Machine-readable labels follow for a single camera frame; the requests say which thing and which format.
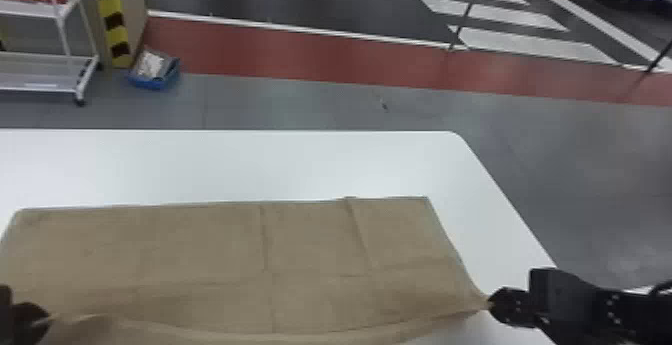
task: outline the yellow black striped post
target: yellow black striped post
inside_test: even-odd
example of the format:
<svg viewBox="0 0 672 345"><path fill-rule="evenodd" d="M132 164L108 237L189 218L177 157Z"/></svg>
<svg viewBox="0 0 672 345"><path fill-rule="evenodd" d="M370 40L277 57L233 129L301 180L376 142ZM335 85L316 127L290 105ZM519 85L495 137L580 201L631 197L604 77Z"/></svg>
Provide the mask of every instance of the yellow black striped post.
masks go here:
<svg viewBox="0 0 672 345"><path fill-rule="evenodd" d="M119 68L129 67L132 63L131 46L121 0L98 0L98 11L103 19L105 41L112 55L112 64Z"/></svg>

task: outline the blue tray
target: blue tray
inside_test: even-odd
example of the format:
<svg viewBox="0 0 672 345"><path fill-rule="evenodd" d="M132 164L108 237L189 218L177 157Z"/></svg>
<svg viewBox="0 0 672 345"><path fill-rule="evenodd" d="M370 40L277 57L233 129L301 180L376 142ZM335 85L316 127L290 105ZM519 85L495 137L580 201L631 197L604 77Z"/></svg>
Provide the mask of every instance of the blue tray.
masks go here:
<svg viewBox="0 0 672 345"><path fill-rule="evenodd" d="M138 88L145 88L151 90L163 90L170 86L177 80L180 75L180 60L175 59L172 67L168 70L165 77L147 79L145 77L135 76L130 72L126 75L126 79Z"/></svg>

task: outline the shelf leg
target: shelf leg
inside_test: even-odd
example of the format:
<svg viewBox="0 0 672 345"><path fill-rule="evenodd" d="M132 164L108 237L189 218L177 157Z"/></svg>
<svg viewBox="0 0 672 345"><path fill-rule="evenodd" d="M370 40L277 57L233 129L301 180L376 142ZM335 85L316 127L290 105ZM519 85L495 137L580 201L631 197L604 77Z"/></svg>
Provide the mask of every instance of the shelf leg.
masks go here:
<svg viewBox="0 0 672 345"><path fill-rule="evenodd" d="M72 77L77 77L78 73L75 71L75 66L72 62L72 51L70 50L70 44L68 44L68 36L65 32L65 20L63 15L61 15L57 0L51 0L51 4L54 7L54 16L56 19L56 28L58 29L58 35L61 38L61 44L63 45L63 52L68 57L68 71Z"/></svg>

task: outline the floor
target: floor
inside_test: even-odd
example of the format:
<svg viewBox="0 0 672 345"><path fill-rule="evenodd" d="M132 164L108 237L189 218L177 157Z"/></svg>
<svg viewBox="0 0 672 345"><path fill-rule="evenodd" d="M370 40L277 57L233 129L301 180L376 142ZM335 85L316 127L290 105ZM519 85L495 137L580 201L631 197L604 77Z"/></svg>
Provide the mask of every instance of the floor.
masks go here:
<svg viewBox="0 0 672 345"><path fill-rule="evenodd" d="M575 0L477 0L470 20L456 26L470 0L148 0L152 9L349 33L442 43L472 50L643 67L656 48ZM672 70L672 59L661 67Z"/></svg>
<svg viewBox="0 0 672 345"><path fill-rule="evenodd" d="M561 268L668 279L672 75L641 72L660 41L592 0L479 0L456 39L464 1L148 0L176 85L106 69L85 108L3 93L0 127L449 130Z"/></svg>
<svg viewBox="0 0 672 345"><path fill-rule="evenodd" d="M672 270L669 107L191 74L156 93L122 73L96 75L83 109L59 95L0 96L0 126L450 130L560 267L620 288Z"/></svg>

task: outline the burlap cloth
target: burlap cloth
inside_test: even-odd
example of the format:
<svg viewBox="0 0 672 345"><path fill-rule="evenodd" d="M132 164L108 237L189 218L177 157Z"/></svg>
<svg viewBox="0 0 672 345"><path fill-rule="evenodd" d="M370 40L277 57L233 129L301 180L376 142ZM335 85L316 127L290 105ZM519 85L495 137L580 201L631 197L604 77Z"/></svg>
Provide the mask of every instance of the burlap cloth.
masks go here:
<svg viewBox="0 0 672 345"><path fill-rule="evenodd" d="M1 282L43 344L391 344L485 307L425 198L33 209Z"/></svg>

